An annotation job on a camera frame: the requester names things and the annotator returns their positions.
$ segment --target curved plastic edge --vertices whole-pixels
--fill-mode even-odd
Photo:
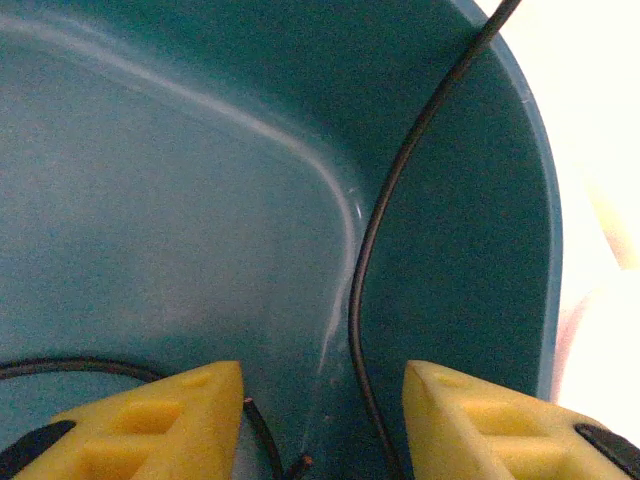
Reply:
[[[482,25],[487,17],[473,0],[449,0],[472,25]],[[538,366],[536,396],[543,400],[551,397],[553,359],[556,345],[558,313],[560,309],[560,286],[562,281],[562,209],[558,177],[553,162],[553,154],[540,110],[518,61],[502,36],[497,35],[491,42],[491,51],[504,68],[522,102],[524,111],[531,124],[536,141],[542,171],[547,186],[547,204],[549,206],[549,270],[547,275],[547,295],[545,318],[542,327],[542,342]]]

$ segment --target teal surface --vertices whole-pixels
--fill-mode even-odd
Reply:
[[[0,361],[239,359],[285,464],[384,477],[350,276],[404,132],[484,17],[344,3],[1,4]],[[560,230],[544,129],[498,39],[401,180],[366,284],[365,353],[407,471],[408,359],[547,395]],[[52,405],[86,401],[78,385]],[[33,423],[49,415],[50,389],[24,391]],[[261,471],[250,440],[237,468]]]

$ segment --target black rubber tip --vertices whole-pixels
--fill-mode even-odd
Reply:
[[[27,433],[16,443],[0,453],[0,480],[9,480],[24,467],[46,452],[64,434],[75,427],[76,422],[62,420]]]
[[[574,428],[620,470],[633,480],[640,480],[640,449],[638,447],[626,438],[595,425],[579,423]]]

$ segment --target teal plastic tub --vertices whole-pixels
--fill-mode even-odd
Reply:
[[[384,478],[350,277],[396,149],[484,19],[467,0],[3,3],[0,361],[238,359],[285,464],[305,451],[305,478]],[[405,172],[365,288],[365,354],[407,471],[407,360],[549,392],[558,190],[531,92],[492,45]],[[135,385],[0,382],[0,443]],[[246,427],[234,476],[260,475]]]

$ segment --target black wire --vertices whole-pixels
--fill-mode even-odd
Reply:
[[[364,354],[362,352],[360,319],[362,293],[367,270],[369,268],[371,253],[380,228],[380,223],[382,222],[382,218],[384,217],[384,213],[389,205],[393,191],[398,183],[400,174],[406,167],[413,150],[422,137],[422,134],[429,126],[431,120],[436,115],[442,104],[447,100],[453,87],[469,69],[472,60],[482,52],[485,47],[487,47],[489,42],[498,33],[498,30],[500,30],[509,16],[511,16],[520,1],[521,0],[503,0],[500,3],[495,13],[476,34],[465,52],[458,58],[453,67],[451,67],[445,77],[440,81],[435,91],[422,108],[422,111],[404,138],[384,184],[380,189],[380,193],[378,194],[378,198],[373,208],[373,213],[371,214],[371,218],[367,224],[364,239],[360,247],[360,254],[358,255],[358,262],[356,264],[353,283],[351,284],[351,295],[349,298],[349,349],[358,385],[367,409],[367,414],[376,428],[378,437],[382,442],[389,477],[394,480],[403,480],[405,476],[398,452],[393,444],[391,436],[389,435],[384,416],[378,406],[375,394],[373,393],[371,380],[367,373]]]
[[[258,437],[262,441],[265,449],[267,450],[267,456],[269,457],[269,463],[271,464],[271,472],[273,480],[282,480],[283,470],[282,461],[280,460],[280,453],[278,453],[278,447],[273,440],[271,431],[267,427],[267,423],[260,414],[258,407],[253,401],[253,398],[247,397],[243,404],[244,413],[247,415],[251,426],[258,434]]]
[[[164,375],[145,367],[96,357],[31,358],[0,364],[0,380],[54,372],[101,372],[155,382]]]
[[[287,473],[284,474],[282,480],[301,480],[309,469],[313,466],[313,458],[303,453],[300,458],[289,467]]]
[[[112,375],[124,375],[146,383],[155,382],[166,378],[161,373],[154,372],[146,367],[118,360],[101,359],[96,357],[66,357],[66,358],[31,358],[17,362],[0,364],[0,381],[26,375],[56,372],[100,372]],[[264,445],[269,456],[273,478],[282,480],[283,470],[280,462],[280,454],[273,440],[271,431],[262,418],[258,407],[252,398],[247,398],[243,403],[243,410],[249,422],[255,429],[258,438]]]

